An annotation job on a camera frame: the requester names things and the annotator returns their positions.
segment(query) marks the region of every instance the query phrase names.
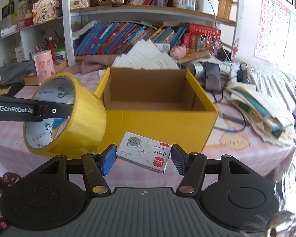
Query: roll of yellow tape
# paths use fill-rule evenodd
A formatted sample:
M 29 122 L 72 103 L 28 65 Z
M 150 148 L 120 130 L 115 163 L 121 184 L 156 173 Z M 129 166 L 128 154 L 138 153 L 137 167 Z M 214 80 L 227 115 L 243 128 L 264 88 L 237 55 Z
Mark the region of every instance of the roll of yellow tape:
M 57 127 L 53 118 L 24 122 L 24 140 L 31 153 L 46 157 L 65 154 L 68 159 L 79 159 L 96 150 L 105 132 L 105 108 L 72 74 L 59 73 L 48 78 L 32 99 L 72 103 L 73 109 Z

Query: white pen container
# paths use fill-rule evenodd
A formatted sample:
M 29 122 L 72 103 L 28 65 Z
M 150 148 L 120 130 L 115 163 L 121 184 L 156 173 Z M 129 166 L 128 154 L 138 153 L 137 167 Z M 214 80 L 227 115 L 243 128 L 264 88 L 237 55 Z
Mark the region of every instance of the white pen container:
M 213 9 L 214 9 L 215 15 L 217 16 L 218 3 L 219 3 L 219 0 L 196 0 L 195 11 L 200 11 L 203 13 L 214 15 L 214 12 L 213 12 Z

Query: pink checkered tablecloth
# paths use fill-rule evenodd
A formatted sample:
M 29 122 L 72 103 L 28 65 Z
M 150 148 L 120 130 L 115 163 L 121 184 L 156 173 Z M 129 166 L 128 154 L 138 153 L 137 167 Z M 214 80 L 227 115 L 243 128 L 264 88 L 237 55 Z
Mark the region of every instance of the pink checkered tablecloth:
M 76 74 L 75 77 L 91 91 L 95 90 L 100 79 L 98 71 L 85 75 Z M 30 99 L 36 88 L 26 86 L 15 97 Z M 238 115 L 238 112 L 233 111 L 234 109 L 229 106 L 219 104 L 218 107 L 225 113 Z M 242 127 L 221 118 L 218 118 L 216 125 L 223 128 Z M 46 157 L 31 154 L 27 150 L 23 141 L 22 126 L 23 122 L 0 123 L 0 176 L 6 172 L 12 172 L 24 177 L 48 160 Z M 210 159 L 220 159 L 221 155 L 230 154 L 263 176 L 275 170 L 279 177 L 288 169 L 294 151 L 295 146 L 279 147 L 263 142 L 251 127 L 247 127 L 237 134 L 213 130 L 203 154 Z M 105 179 L 112 190 L 117 186 L 144 188 L 171 186 L 175 190 L 182 176 L 177 172 L 171 159 L 164 174 L 157 174 L 117 159 Z M 84 188 L 80 175 L 70 175 L 70 180 Z M 206 175 L 204 186 L 216 180 L 216 175 Z

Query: pink paper roll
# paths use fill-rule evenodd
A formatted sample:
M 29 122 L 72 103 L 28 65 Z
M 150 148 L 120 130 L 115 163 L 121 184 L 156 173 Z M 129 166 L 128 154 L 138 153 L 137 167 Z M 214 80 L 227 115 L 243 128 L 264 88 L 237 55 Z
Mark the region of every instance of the pink paper roll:
M 34 63 L 37 72 L 37 81 L 41 85 L 50 76 L 55 75 L 51 51 L 41 51 L 34 55 Z

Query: pink poster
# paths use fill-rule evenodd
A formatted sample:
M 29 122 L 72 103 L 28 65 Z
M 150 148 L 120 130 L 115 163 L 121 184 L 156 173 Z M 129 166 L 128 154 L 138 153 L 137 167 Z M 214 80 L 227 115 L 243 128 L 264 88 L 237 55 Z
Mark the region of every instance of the pink poster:
M 262 0 L 261 18 L 254 56 L 280 64 L 289 30 L 290 10 L 278 0 Z

